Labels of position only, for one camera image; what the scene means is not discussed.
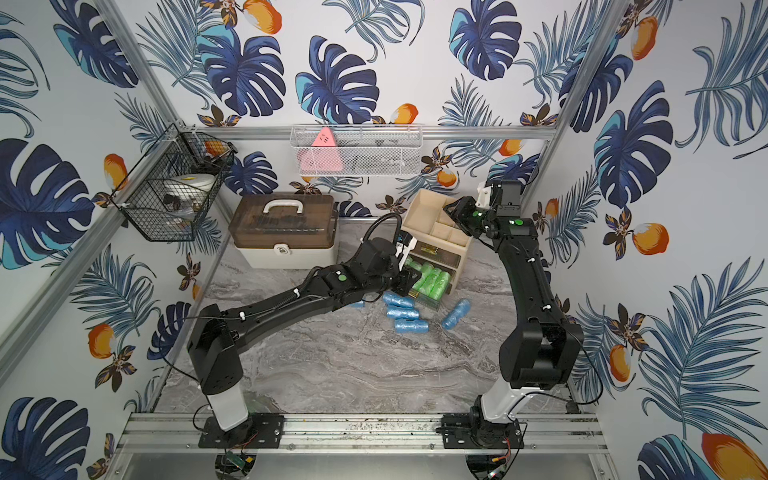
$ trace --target storage box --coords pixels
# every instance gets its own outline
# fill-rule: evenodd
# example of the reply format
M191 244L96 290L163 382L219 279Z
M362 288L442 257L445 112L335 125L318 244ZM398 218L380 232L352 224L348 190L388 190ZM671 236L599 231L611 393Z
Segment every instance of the storage box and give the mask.
M416 248L411 250L411 258L419 263L431 263L451 274L451 283L443 298L449 295L458 283L467 260L469 244L472 242L472 238L457 228L451 217L442 211L445 205L455 201L455 198L448 195L421 189L411 202L402 222L402 229L417 240ZM435 310L440 307L439 300L419 295L413 290L411 296Z
M338 221L331 195L246 195L230 233L253 268L309 269L336 263Z

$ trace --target orange fruit print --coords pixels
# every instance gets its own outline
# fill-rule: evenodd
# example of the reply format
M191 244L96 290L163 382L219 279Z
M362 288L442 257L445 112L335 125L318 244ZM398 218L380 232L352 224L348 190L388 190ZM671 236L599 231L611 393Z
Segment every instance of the orange fruit print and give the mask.
M710 467L723 480L768 480L768 469L757 454L739 439L704 433L701 449Z

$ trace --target green roll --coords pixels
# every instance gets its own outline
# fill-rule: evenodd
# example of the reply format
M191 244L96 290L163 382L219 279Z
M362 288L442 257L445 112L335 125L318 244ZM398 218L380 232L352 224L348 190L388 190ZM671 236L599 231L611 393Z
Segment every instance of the green roll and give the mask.
M424 282L427 280L427 277L429 276L429 273L432 272L432 268L434 268L430 263L424 262L420 270L422 271L422 277L413 285L414 290L419 290L419 287L424 284Z
M451 274L448 272L440 273L440 276L435 281L435 286L432 291L429 292L429 297L435 300L440 300L442 294L445 293L445 289L448 288L448 284L451 283Z
M419 288L419 293L421 293L422 295L429 296L429 293L432 292L432 288L435 286L435 282L437 282L437 279L440 276L440 273L442 273L442 270L440 270L439 268L435 268L431 272L429 272L429 275L427 276L427 280L424 280L424 283Z

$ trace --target white wire basket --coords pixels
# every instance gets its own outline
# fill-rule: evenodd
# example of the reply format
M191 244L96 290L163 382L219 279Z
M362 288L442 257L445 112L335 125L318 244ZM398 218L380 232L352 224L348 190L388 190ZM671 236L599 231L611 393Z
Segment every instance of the white wire basket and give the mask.
M324 127L335 147L313 147ZM303 177L417 175L423 144L421 125L294 125L290 135Z

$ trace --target brown storage box lid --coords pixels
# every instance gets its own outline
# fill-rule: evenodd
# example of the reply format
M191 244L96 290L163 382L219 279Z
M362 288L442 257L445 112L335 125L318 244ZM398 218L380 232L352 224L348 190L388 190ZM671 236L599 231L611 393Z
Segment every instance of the brown storage box lid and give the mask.
M246 195L230 233L238 248L271 249L285 243L294 249L326 249L333 246L336 218L331 195Z

